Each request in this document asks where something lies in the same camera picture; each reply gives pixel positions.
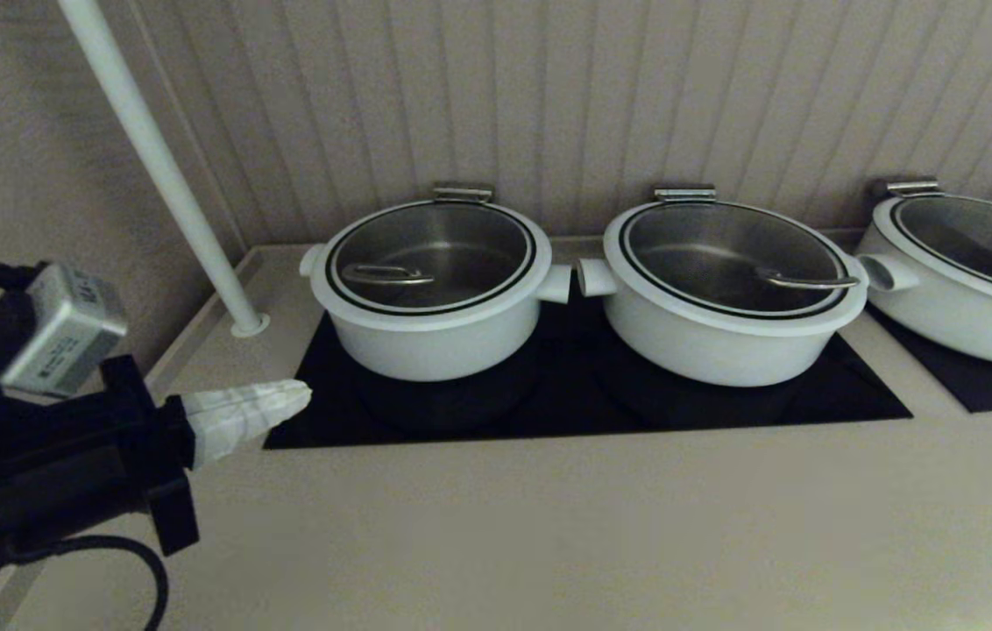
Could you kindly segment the white round pole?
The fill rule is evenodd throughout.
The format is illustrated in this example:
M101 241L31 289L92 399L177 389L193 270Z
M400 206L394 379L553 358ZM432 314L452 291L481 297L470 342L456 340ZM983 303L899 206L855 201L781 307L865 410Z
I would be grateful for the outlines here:
M233 320L231 334L254 337L269 315L255 308L124 59L98 0L58 0L60 11L165 207Z

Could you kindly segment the small black glass cooktop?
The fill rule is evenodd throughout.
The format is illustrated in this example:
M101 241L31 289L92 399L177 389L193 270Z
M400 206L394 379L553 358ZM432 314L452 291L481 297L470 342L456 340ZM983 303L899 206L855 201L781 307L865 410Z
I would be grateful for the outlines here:
M925 339L873 305L868 305L866 312L947 388L968 412L992 412L992 362L961 354Z

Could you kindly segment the wide black glass cooktop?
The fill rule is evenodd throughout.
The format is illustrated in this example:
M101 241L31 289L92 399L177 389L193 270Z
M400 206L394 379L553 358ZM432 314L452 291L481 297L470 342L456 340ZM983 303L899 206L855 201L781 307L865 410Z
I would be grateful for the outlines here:
M296 373L310 404L267 449L648 434L911 418L840 336L788 382L731 387L656 366L619 339L596 298L544 305L512 356L447 382L405 382L360 366L325 316Z

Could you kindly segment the white pot with steel inside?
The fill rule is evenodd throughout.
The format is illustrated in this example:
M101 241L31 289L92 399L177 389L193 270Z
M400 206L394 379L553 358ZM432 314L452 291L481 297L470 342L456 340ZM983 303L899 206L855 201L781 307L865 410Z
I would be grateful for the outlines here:
M871 226L856 249L868 273L868 302L934 343L992 362L992 287Z
M766 320L698 308L615 271L604 259L577 261L585 298L601 298L613 332L637 355L672 374L714 385L756 387L788 382L817 362L836 332L863 312L868 273L840 256L856 280L836 304L805 318Z

